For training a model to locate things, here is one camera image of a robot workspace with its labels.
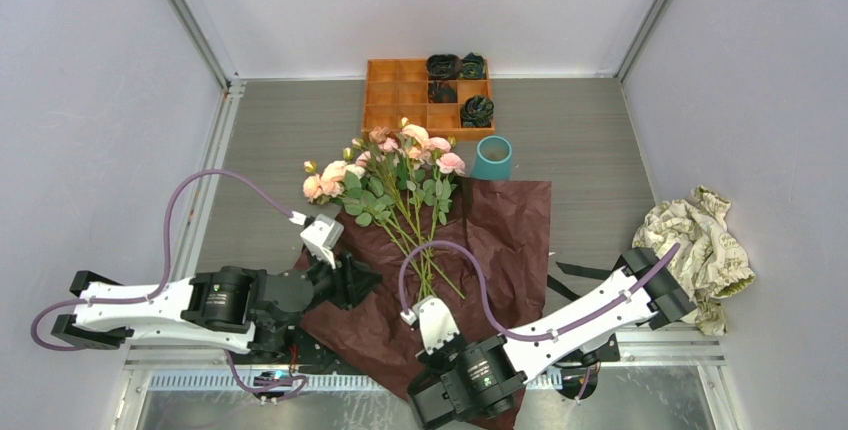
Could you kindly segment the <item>pink flower bouquet red wrap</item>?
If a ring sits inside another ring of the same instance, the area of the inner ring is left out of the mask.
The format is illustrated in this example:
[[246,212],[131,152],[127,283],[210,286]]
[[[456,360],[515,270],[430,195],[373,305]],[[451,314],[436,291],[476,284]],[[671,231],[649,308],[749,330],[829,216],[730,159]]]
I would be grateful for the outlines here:
[[339,205],[360,227],[382,229],[408,255],[448,223],[457,179],[466,170],[454,146],[403,116],[397,130],[372,128],[324,167],[304,162],[302,192],[312,204]]

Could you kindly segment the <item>dark red wrapping paper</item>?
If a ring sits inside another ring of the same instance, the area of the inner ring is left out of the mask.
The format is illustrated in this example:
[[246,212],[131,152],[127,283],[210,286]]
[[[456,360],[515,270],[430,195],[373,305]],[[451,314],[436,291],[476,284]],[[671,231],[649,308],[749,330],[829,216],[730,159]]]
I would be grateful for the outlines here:
[[[464,178],[452,195],[448,223],[436,238],[455,242],[479,261],[495,319],[508,329],[541,318],[547,290],[550,246],[551,183],[486,181]],[[407,386],[423,369],[416,354],[419,332],[400,318],[398,274],[404,254],[376,227],[360,227],[340,212],[342,250],[383,276],[382,283],[355,308],[346,311],[324,303],[309,311],[302,329],[377,381],[405,398]],[[484,315],[479,281],[472,264],[459,252],[438,248],[435,261],[447,274],[434,289],[470,342],[496,331]]]

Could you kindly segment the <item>black printed ribbon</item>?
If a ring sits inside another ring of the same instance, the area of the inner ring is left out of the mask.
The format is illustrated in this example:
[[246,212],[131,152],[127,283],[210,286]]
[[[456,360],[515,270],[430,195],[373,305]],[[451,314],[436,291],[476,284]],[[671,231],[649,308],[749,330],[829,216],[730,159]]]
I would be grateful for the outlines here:
[[[556,262],[555,265],[566,276],[573,276],[598,281],[605,281],[612,273],[611,270],[590,268],[563,262]],[[547,288],[552,290],[557,295],[563,297],[568,302],[574,302],[580,298],[580,295],[575,293],[573,290],[568,288],[565,284],[563,284],[561,281],[557,280],[551,275],[547,276]]]

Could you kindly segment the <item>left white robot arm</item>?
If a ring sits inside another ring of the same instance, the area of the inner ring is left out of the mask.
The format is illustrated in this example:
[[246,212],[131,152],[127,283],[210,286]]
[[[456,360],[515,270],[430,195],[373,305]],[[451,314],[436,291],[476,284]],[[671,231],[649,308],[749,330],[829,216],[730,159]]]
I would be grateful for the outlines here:
[[350,310],[381,283],[381,275],[344,251],[335,264],[309,257],[306,270],[272,275],[224,266],[168,284],[123,286],[78,272],[70,291],[79,298],[57,316],[52,336],[74,348],[117,349],[128,341],[203,346],[231,352],[239,363],[279,363],[290,357],[296,329],[323,303]]

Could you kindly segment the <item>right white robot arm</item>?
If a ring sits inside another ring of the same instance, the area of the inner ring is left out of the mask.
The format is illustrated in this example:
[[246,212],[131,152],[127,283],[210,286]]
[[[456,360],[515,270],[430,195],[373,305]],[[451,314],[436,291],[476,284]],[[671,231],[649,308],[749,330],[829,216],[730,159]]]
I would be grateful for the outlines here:
[[421,429],[439,429],[452,421],[494,418],[516,404],[528,383],[563,358],[583,359],[621,327],[647,324],[659,329],[696,308],[668,266],[680,249],[673,244],[658,257],[649,248],[622,254],[609,276],[594,290],[552,314],[516,329],[495,318],[488,302],[484,315],[495,336],[468,344],[444,301],[428,296],[402,304],[402,319],[421,333],[420,357],[436,362],[407,390]]

